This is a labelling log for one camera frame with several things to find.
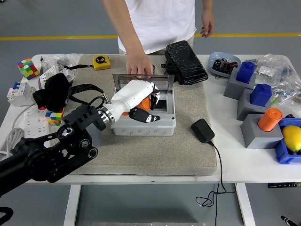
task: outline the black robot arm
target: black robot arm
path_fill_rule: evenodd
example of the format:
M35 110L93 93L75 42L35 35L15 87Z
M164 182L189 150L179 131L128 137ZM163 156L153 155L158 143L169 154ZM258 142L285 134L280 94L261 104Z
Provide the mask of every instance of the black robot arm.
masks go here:
M54 183L97 156L86 128L94 124L106 128L101 113L93 106L81 105L63 118L56 133L39 138L22 138L11 150L13 156L0 161L0 196L30 179ZM58 138L53 147L44 143Z

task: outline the blue container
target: blue container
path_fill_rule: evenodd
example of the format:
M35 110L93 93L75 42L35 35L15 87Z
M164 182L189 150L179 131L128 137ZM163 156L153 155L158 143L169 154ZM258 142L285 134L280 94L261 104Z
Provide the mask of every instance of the blue container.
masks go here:
M255 71L256 65L252 62L243 62L237 73L236 81L249 84L250 79Z
M283 118L279 123L281 131L285 126L299 126L301 127L301 119ZM274 147L277 161L280 164L289 164L291 162L301 162L301 154L289 154L285 145L284 139Z
M257 84L251 93L250 103L264 107L272 97L272 87L267 84Z

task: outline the floor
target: floor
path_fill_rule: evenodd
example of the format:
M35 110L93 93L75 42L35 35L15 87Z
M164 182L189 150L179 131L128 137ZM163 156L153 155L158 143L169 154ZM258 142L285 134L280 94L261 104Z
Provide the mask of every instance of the floor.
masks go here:
M301 74L300 12L300 0L274 0L272 3L268 0L216 1L214 15L217 36L208 39L196 37L194 51L196 54L220 51L230 54L285 55L297 73ZM196 34L202 26L200 17L201 0L196 0ZM100 0L6 0L0 3L0 20L0 123L9 107L6 98L8 89L15 81L21 79L16 65L18 61L36 54L118 53L117 39L106 38L106 35L116 33ZM88 35L105 37L86 39ZM80 37L58 40L52 39L53 36ZM274 200L284 196L286 198L281 200L285 202L292 197L300 197L301 190L271 190L266 186L247 185L256 225L285 225L278 220L282 209L275 210L278 203ZM99 220L191 221L203 222L207 226L214 225L214 207L204 209L194 201L195 196L207 195L213 188L214 185L84 186L77 225L92 225L93 221ZM0 205L14 206L17 211L22 212L15 214L11 223L5 225L41 225L41 221L43 225L61 225L68 200L68 189L68 186L24 185L3 196ZM91 193L96 193L98 198L94 200L89 196ZM94 208L94 205L99 203L101 208ZM300 222L301 218L297 218L298 215L301 216L300 211L295 206L292 209L292 219ZM25 215L29 216L28 222L24 222ZM238 201L234 194L220 196L218 219L218 225L221 226L242 225Z

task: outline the blue block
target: blue block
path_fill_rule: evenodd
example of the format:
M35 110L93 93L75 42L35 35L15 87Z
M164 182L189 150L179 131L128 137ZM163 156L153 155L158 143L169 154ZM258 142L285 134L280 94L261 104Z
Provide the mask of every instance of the blue block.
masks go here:
M237 73L236 81L249 84L250 79L255 71L256 65L252 62L243 62Z
M272 97L272 87L267 84L257 84L251 93L250 103L264 107Z

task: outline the white t-shirt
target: white t-shirt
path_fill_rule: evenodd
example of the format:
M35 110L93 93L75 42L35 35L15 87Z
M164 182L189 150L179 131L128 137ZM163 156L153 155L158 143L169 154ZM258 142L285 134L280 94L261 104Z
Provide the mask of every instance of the white t-shirt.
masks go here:
M195 27L195 0L126 0L134 29L146 54L188 40ZM118 38L119 48L126 51Z

